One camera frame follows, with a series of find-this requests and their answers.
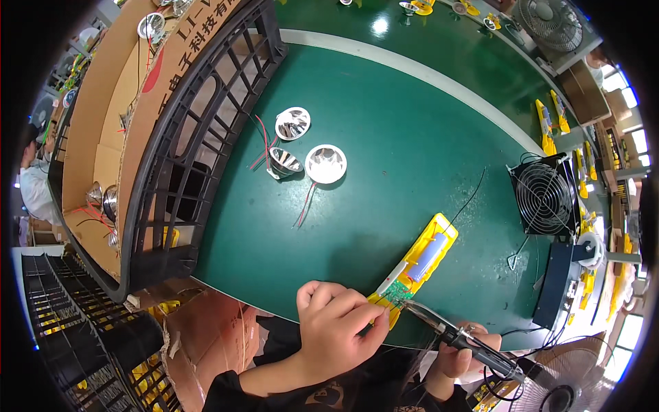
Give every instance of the person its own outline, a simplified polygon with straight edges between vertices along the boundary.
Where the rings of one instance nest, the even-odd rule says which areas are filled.
[[[604,72],[602,72],[602,67],[606,65],[613,66],[613,62],[606,57],[604,54],[604,48],[601,45],[594,48],[583,58],[583,60],[586,62],[586,67],[588,67],[593,79],[595,79],[597,87],[601,89],[604,85]]]
[[[52,152],[55,148],[53,133],[49,133],[43,146],[43,159],[37,158],[37,142],[39,130],[33,124],[28,124],[26,131],[28,143],[23,150],[20,161],[18,183],[23,204],[28,212],[39,220],[47,220],[51,225],[60,226],[53,198],[48,189],[48,169]]]
[[[310,281],[297,292],[299,327],[263,318],[269,330],[264,354],[254,368],[215,377],[204,412],[212,411],[470,411],[466,392],[455,385],[462,374],[482,367],[470,349],[440,344],[423,381],[416,368],[422,353],[382,346],[389,310],[353,289]],[[362,331],[373,321],[367,333]],[[494,349],[501,336],[474,322],[472,333]]]

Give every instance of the black basket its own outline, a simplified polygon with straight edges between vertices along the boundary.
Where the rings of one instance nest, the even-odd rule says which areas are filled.
[[[73,256],[22,263],[36,348],[74,410],[182,411],[153,317],[111,301]]]
[[[566,157],[565,153],[558,153],[553,156],[548,156],[546,158],[539,158],[538,160],[522,163],[517,167],[509,170],[510,179],[513,184],[513,190],[515,191],[515,199],[517,200],[519,214],[522,219],[522,226],[524,227],[524,233],[530,235],[556,235],[556,236],[566,236],[566,237],[576,236],[579,230],[579,222],[581,222],[581,214],[579,213],[579,200],[577,198],[577,187],[575,185],[575,178],[574,175],[572,174],[570,162],[568,160],[565,160],[565,157]],[[566,210],[567,221],[563,222],[559,229],[553,228],[552,230],[544,231],[538,229],[538,226],[533,226],[532,220],[536,217],[538,211],[537,210],[531,211],[530,213],[532,214],[532,216],[529,217],[527,216],[527,213],[529,213],[529,211],[526,210],[528,208],[524,207],[525,211],[523,211],[523,207],[521,206],[519,189],[521,188],[520,185],[523,185],[523,183],[520,182],[519,178],[524,172],[524,170],[526,170],[530,165],[536,165],[538,163],[548,166],[548,169],[551,169],[553,173],[556,174],[557,177],[561,177],[565,181],[565,183],[567,183],[566,186],[567,193],[565,195],[570,197],[571,207],[569,207],[568,210]],[[543,196],[545,196],[546,192],[544,194],[536,193],[535,190],[533,191],[530,190],[530,192],[533,192],[533,196],[535,196],[534,202],[539,201],[540,203],[545,203],[554,200],[552,198],[549,199],[544,198]],[[546,210],[541,210],[540,213],[545,213],[549,209],[551,208],[547,208]]]
[[[246,52],[237,53],[239,46]],[[287,52],[272,0],[245,0],[192,62],[160,114],[140,161],[121,234],[119,282],[91,259],[67,228],[81,260],[115,302],[167,278],[192,274],[233,146]],[[216,70],[222,62],[233,68],[230,76]],[[199,114],[192,104],[211,79],[215,92]],[[230,115],[223,115],[223,108]],[[195,124],[187,142],[181,139],[186,122]],[[179,144],[185,148],[177,152]],[[50,180],[53,198],[59,196],[56,203],[61,203],[61,179],[59,187],[53,183],[56,179]],[[192,228],[190,244],[172,246],[174,233],[167,228],[174,226]],[[144,250],[146,236],[150,250]]]

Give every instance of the black cooling fan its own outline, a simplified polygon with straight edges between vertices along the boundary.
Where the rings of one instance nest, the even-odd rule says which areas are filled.
[[[572,236],[581,220],[569,156],[558,153],[510,169],[524,233]]]

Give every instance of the fingernail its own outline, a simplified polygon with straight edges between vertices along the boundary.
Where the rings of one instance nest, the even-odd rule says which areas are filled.
[[[466,361],[471,358],[471,349],[462,349],[460,353],[457,354],[457,357]]]

